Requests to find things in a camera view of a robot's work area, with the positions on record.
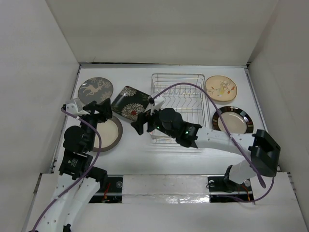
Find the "grey reindeer round plate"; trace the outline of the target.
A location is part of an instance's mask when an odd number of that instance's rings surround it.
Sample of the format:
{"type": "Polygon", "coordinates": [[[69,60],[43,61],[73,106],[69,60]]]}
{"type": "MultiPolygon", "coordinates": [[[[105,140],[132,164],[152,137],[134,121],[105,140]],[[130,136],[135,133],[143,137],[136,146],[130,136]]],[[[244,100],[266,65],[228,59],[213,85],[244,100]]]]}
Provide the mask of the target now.
{"type": "Polygon", "coordinates": [[[111,81],[103,77],[93,77],[84,81],[78,89],[78,98],[83,104],[96,101],[102,103],[113,94],[111,81]]]}

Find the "black floral square plate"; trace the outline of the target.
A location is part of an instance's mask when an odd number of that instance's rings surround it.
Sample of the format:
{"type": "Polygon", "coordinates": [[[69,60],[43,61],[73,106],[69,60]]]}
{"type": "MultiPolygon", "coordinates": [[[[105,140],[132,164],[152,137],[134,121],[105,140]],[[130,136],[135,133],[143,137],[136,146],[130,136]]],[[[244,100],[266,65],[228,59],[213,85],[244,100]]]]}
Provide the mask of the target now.
{"type": "Polygon", "coordinates": [[[136,121],[139,113],[148,106],[149,95],[133,87],[125,86],[111,103],[112,110],[131,121],[136,121]]]}

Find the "beige leaf pattern plate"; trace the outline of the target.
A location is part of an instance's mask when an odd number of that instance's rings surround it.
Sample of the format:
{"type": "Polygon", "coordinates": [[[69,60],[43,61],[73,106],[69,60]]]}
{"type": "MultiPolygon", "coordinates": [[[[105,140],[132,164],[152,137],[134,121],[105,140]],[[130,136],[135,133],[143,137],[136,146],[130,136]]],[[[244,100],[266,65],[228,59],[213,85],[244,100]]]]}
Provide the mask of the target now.
{"type": "Polygon", "coordinates": [[[218,102],[229,102],[237,96],[237,85],[230,78],[223,75],[211,76],[205,83],[206,92],[218,102]]]}

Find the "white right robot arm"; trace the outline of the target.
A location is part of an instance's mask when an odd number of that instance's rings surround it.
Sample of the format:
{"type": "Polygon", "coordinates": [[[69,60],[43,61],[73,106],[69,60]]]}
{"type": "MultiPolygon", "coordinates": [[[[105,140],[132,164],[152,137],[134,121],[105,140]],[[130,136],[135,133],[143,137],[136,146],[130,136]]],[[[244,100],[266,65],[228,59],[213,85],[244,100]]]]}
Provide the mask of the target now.
{"type": "Polygon", "coordinates": [[[147,132],[158,130],[183,147],[211,148],[243,156],[242,162],[232,164],[226,170],[223,184],[228,190],[234,190],[255,176],[265,187],[263,177],[274,178],[277,175],[281,148],[265,130],[257,130],[254,134],[228,134],[211,130],[184,121],[181,114],[172,108],[140,113],[131,126],[138,135],[142,135],[143,127],[147,126],[147,132]]]}

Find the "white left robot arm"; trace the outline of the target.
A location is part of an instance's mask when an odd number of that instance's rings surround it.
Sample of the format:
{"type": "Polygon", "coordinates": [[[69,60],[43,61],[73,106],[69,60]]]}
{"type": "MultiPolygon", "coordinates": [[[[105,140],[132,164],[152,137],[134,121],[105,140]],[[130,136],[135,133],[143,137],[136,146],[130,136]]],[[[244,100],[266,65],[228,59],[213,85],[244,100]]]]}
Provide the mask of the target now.
{"type": "Polygon", "coordinates": [[[61,111],[80,122],[64,132],[64,153],[53,197],[32,231],[70,232],[94,194],[107,187],[107,171],[95,167],[98,156],[88,154],[95,139],[101,143],[98,123],[112,118],[111,100],[81,106],[78,99],[66,102],[61,111]]]}

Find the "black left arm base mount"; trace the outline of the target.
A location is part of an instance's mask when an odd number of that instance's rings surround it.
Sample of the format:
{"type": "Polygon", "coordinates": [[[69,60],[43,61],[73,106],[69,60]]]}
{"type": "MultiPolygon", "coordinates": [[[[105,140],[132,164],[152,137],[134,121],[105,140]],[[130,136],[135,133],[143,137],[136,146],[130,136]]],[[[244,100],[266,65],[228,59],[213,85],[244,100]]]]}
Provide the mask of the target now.
{"type": "Polygon", "coordinates": [[[90,203],[121,203],[123,175],[109,175],[104,187],[91,198],[90,203]]]}

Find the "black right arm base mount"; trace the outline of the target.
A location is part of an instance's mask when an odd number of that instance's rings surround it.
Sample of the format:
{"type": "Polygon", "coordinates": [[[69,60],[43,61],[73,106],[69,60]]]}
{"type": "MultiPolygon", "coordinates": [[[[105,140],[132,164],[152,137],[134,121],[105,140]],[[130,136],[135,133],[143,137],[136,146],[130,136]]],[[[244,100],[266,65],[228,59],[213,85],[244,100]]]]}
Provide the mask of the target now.
{"type": "Polygon", "coordinates": [[[234,182],[224,182],[224,176],[208,176],[206,188],[209,190],[211,203],[249,202],[254,200],[249,179],[241,185],[234,182]]]}

